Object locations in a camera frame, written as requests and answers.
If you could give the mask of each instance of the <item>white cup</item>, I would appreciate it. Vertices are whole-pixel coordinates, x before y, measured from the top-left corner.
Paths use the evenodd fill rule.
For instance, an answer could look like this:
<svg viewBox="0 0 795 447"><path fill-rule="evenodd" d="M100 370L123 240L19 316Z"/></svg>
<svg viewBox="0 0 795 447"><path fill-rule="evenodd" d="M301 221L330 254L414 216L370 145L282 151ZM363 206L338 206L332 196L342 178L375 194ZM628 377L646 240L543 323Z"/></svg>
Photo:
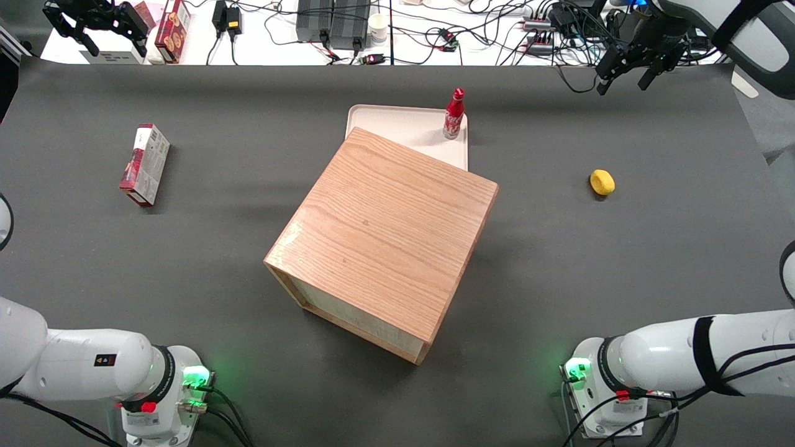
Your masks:
<svg viewBox="0 0 795 447"><path fill-rule="evenodd" d="M367 19L370 26L370 39L373 45L384 45L386 43L386 31L390 26L390 18L385 14L373 14Z"/></svg>

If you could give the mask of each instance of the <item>white table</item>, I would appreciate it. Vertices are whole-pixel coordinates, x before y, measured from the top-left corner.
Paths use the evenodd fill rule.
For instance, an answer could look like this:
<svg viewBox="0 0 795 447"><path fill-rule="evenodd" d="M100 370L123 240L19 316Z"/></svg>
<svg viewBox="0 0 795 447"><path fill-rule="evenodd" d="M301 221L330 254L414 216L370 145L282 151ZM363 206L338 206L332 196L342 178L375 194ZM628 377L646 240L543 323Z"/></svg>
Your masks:
<svg viewBox="0 0 795 447"><path fill-rule="evenodd" d="M248 0L251 5L267 6L272 4L270 0ZM512 4L519 5L521 2L518 0L496 0L489 6L489 9L495 6ZM297 9L298 0L284 0L282 3L282 10L295 11ZM541 0L532 0L529 5L537 8L541 4ZM210 0L205 2L199 7L188 6L188 10L192 14L192 22L188 32L188 40L183 51L183 58L181 64L191 65L204 65L207 60L207 54L215 43L215 30L210 22L215 2ZM388 6L389 0L378 0L376 5ZM370 8L370 13L375 14L378 12L378 6L373 5ZM457 2L456 0L426 0L426 5L433 8L448 8L455 7L466 11L467 5ZM447 27L444 23L438 22L446 21L455 25L462 25L467 27L475 27L482 25L485 19L485 14L474 15L466 14L455 10L433 10L427 6L415 6L401 4L400 0L393 0L394 8L394 26L396 28L411 29L414 31L425 32L432 27ZM485 0L475 0L472 7L474 10L481 10L487 6ZM521 30L521 26L517 22L522 19L524 8L518 7L516 10L505 17L499 18L498 21L493 21L487 25L486 30L490 39L503 43L510 48L515 48L523 37L526 35ZM382 8L384 14L389 14L388 9ZM412 14L415 16L426 17L430 20L418 19L407 17L403 15ZM329 62L328 57L321 54L318 49L313 48L311 44L300 43L291 45L275 45L263 25L268 17L274 16L268 20L268 29L273 34L273 39L276 42L290 42L297 39L295 31L296 15L275 15L272 10L258 10L255 12L243 11L243 34L238 36L235 42L235 59L240 65L322 65ZM490 18L495 18L497 14L492 14ZM497 24L499 22L499 32L496 35ZM483 34L484 28L481 26L476 31ZM103 47L102 41L105 39L121 38L116 36L110 31L91 31L91 35L100 48ZM425 43L423 36L413 36L419 42ZM438 50L431 50L412 39L395 30L394 32L394 48L395 57L401 60L412 62L423 61L430 52L433 55L429 58L426 64L429 65L458 65L463 61L464 65L495 65L500 53L500 45L492 45L487 47L478 42L472 35L468 33L461 33L458 36L462 51L460 52L441 52ZM80 54L82 45L77 44L71 38L62 38L55 31L52 32L41 57L46 60L61 62L65 64L87 64L85 58ZM342 58L349 58L352 56L352 51L335 51L338 56ZM371 46L366 48L360 56L371 53L384 53L389 56L390 46L389 40L382 46ZM503 50L499 60L502 61L510 51ZM581 52L573 50L564 50L562 57L570 64L577 64L578 57L580 61L585 61L585 56ZM213 65L231 65L233 64L231 58L231 44L227 35L218 45L214 51L211 59ZM522 65L544 65L551 64L547 59L536 58L532 56L525 56L522 58Z"/></svg>

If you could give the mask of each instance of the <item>red box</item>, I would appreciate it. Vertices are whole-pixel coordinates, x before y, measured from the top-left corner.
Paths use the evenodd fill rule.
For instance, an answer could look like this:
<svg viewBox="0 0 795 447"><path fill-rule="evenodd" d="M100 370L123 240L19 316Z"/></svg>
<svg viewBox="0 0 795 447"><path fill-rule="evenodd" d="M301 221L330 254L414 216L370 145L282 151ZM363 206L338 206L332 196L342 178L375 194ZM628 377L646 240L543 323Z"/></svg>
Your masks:
<svg viewBox="0 0 795 447"><path fill-rule="evenodd" d="M160 50L166 64L178 64L188 38L191 14L182 0L169 0L163 9L160 29L154 46Z"/></svg>
<svg viewBox="0 0 795 447"><path fill-rule="evenodd" d="M138 13L138 16L141 18L141 20L146 23L146 26L149 26L149 31L153 30L156 23L154 22L152 13L149 12L149 5L147 5L146 2L140 2L133 6L133 9Z"/></svg>

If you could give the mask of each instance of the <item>yellow object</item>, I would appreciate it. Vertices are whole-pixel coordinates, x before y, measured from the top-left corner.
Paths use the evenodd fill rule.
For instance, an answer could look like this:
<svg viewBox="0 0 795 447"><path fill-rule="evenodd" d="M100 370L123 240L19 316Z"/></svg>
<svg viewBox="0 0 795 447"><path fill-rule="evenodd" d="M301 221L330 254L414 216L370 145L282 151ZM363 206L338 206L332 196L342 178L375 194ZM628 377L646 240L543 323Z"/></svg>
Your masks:
<svg viewBox="0 0 795 447"><path fill-rule="evenodd" d="M597 169L591 173L591 187L600 196L609 196L615 191L615 180L608 171Z"/></svg>

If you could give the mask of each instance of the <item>wooden box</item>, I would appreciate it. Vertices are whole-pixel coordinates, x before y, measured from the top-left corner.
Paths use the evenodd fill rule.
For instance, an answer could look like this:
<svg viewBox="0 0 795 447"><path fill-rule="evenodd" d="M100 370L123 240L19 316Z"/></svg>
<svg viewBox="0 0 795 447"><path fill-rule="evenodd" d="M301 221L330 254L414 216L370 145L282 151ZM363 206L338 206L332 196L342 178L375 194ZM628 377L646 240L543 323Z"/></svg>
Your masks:
<svg viewBox="0 0 795 447"><path fill-rule="evenodd" d="M265 265L302 308L420 364L498 190L355 128Z"/></svg>

